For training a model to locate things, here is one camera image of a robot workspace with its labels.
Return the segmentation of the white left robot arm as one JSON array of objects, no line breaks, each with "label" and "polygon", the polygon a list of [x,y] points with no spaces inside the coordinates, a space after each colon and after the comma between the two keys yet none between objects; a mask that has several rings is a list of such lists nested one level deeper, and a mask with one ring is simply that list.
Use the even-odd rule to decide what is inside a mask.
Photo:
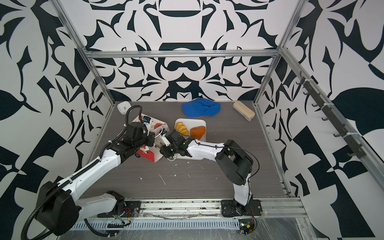
[{"label": "white left robot arm", "polygon": [[150,128],[148,123],[126,124],[117,138],[109,141],[92,162],[57,183],[44,184],[29,221],[37,220],[50,233],[60,236],[78,221],[92,216],[122,216],[125,212],[125,200],[115,191],[87,199],[81,196],[101,177],[133,156],[141,147],[153,145],[155,134]]}]

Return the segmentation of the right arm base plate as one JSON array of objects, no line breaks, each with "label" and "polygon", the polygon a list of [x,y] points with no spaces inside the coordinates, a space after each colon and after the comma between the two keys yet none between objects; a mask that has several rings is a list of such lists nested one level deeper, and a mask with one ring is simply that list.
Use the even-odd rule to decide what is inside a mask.
[{"label": "right arm base plate", "polygon": [[246,206],[235,200],[221,200],[221,214],[225,218],[240,216],[261,216],[262,206],[260,200],[251,199]]}]

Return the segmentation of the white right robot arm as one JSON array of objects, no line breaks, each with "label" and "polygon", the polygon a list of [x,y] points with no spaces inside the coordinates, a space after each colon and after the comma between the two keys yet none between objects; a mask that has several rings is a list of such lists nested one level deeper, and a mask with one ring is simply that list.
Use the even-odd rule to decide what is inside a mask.
[{"label": "white right robot arm", "polygon": [[250,178],[254,161],[235,141],[225,143],[207,143],[193,137],[187,137],[177,131],[161,134],[160,152],[167,159],[177,155],[198,160],[210,160],[218,164],[226,178],[234,185],[234,200],[246,207],[252,199]]}]

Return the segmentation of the yellow fake croissant bread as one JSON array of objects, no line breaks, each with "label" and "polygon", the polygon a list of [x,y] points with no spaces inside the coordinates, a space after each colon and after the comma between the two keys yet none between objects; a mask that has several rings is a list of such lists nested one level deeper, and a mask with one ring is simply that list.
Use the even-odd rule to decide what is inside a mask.
[{"label": "yellow fake croissant bread", "polygon": [[187,127],[182,123],[182,122],[178,122],[176,123],[175,125],[175,129],[177,132],[179,132],[180,134],[184,135],[184,136],[189,136],[189,130],[187,129]]}]

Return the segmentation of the orange fake baguette bread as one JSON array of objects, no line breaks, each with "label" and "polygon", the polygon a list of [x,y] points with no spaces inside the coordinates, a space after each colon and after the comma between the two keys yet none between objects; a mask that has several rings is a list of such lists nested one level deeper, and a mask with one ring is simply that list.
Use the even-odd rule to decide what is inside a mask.
[{"label": "orange fake baguette bread", "polygon": [[205,126],[198,126],[190,129],[191,137],[197,140],[201,140],[205,133],[206,133]]}]

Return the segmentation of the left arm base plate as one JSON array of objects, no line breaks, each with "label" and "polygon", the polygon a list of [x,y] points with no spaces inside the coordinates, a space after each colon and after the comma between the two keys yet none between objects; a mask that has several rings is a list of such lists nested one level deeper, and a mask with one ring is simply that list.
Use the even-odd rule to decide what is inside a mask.
[{"label": "left arm base plate", "polygon": [[124,201],[118,202],[113,210],[108,213],[98,214],[98,218],[112,218],[119,216],[121,218],[130,218],[140,212],[141,201]]}]

